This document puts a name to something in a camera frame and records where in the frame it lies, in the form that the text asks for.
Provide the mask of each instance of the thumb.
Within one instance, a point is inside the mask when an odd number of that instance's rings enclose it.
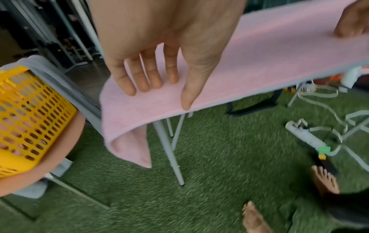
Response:
[[[220,56],[217,59],[211,59],[207,64],[193,65],[189,64],[186,84],[181,93],[181,105],[184,110],[189,110],[192,103],[200,95],[209,76],[218,65]]]

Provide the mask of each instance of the black pants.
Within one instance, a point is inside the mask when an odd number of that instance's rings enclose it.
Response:
[[[323,201],[333,218],[366,230],[339,229],[332,233],[369,233],[369,188],[352,194],[327,194]]]

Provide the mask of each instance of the ironing board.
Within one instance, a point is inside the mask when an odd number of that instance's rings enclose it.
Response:
[[[190,111],[282,89],[307,80],[369,64],[369,37],[339,39],[332,32],[352,0],[316,0],[244,15]],[[164,85],[159,90],[125,95],[110,77],[100,94],[105,145],[119,158],[151,167],[146,124],[153,123],[180,185],[184,180],[174,149],[185,114],[180,92],[187,75],[179,53],[180,81],[165,76],[163,45],[156,58]],[[181,115],[171,144],[162,119]]]

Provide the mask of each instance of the ironing board leg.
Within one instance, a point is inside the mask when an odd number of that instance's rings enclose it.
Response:
[[[350,137],[351,135],[353,135],[357,131],[361,130],[361,127],[366,126],[367,124],[369,124],[369,118],[365,119],[363,122],[361,122],[357,126],[353,127],[349,131],[347,131],[347,133],[342,135],[342,141],[346,140],[348,137]]]
[[[10,202],[5,200],[4,198],[0,198],[0,205],[15,214],[16,216],[20,216],[22,218],[25,218],[29,221],[34,221],[35,219],[26,214],[24,211],[20,210],[19,208],[12,205]]]
[[[165,119],[166,120],[166,124],[167,124],[167,126],[168,126],[168,130],[169,130],[169,135],[171,136],[171,137],[173,137],[173,129],[172,129],[172,125],[170,124],[170,118],[168,117],[167,119]]]
[[[172,141],[172,150],[174,151],[176,149],[176,146],[177,146],[177,142],[178,142],[178,139],[180,137],[180,132],[181,132],[181,128],[182,128],[182,125],[183,125],[183,121],[184,121],[184,118],[185,118],[185,113],[181,115],[181,118],[180,118],[180,121],[178,122],[178,125],[177,125],[177,128],[176,128],[176,132],[174,134],[174,138],[173,138],[173,141]]]
[[[160,142],[163,145],[163,149],[165,151],[165,154],[166,154],[166,156],[169,159],[170,165],[172,166],[173,171],[176,174],[176,177],[178,179],[179,184],[180,185],[184,185],[185,182],[183,180],[181,170],[180,170],[180,168],[178,166],[176,157],[175,157],[174,152],[172,150],[172,147],[170,145],[170,141],[169,141],[168,135],[165,132],[165,128],[164,128],[163,122],[161,120],[154,121],[153,122],[153,125],[154,125],[154,128],[156,130],[156,133],[159,136]]]
[[[106,210],[109,209],[109,206],[104,205],[103,203],[101,203],[98,200],[94,199],[89,194],[87,194],[84,191],[82,191],[82,190],[80,190],[80,189],[72,186],[71,184],[69,184],[69,183],[67,183],[65,181],[62,181],[59,177],[57,177],[57,176],[55,176],[55,175],[53,175],[51,173],[47,173],[45,175],[45,178],[47,178],[48,180],[50,180],[50,181],[52,181],[52,182],[54,182],[54,183],[56,183],[56,184],[58,184],[58,185],[60,185],[60,186],[62,186],[64,188],[66,188],[66,189],[68,189],[68,190],[70,190],[70,191],[72,191],[72,192],[74,192],[74,193],[76,193],[78,195],[80,195],[81,197],[84,197],[85,199],[87,199],[87,200],[89,200],[89,201],[91,201],[91,202],[93,202],[93,203],[95,203],[95,204],[103,207]]]
[[[287,104],[287,107],[291,107],[291,105],[293,104],[293,102],[295,101],[295,99],[297,98],[297,95],[299,94],[299,92],[301,91],[301,89],[303,88],[303,85],[305,83],[301,83],[300,86],[297,88],[295,94],[293,95],[292,99],[289,101],[289,103]]]

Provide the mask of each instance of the finger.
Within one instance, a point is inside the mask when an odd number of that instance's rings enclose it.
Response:
[[[141,52],[141,57],[151,85],[153,88],[159,89],[163,86],[163,81],[160,78],[158,66],[156,65],[155,50],[156,46],[146,49]]]
[[[136,94],[136,88],[127,74],[126,68],[124,67],[124,62],[116,65],[106,61],[106,66],[110,70],[111,75],[120,89],[122,89],[127,95],[134,96]]]
[[[149,82],[143,72],[140,55],[134,55],[127,59],[127,64],[130,68],[132,78],[135,81],[137,88],[141,92],[148,92],[150,90]]]
[[[164,44],[165,70],[171,84],[178,82],[177,57],[179,49],[179,46]]]
[[[189,66],[187,81],[181,93],[181,105],[184,110],[189,110],[193,101],[200,95],[206,81],[213,72],[219,59],[206,66]]]

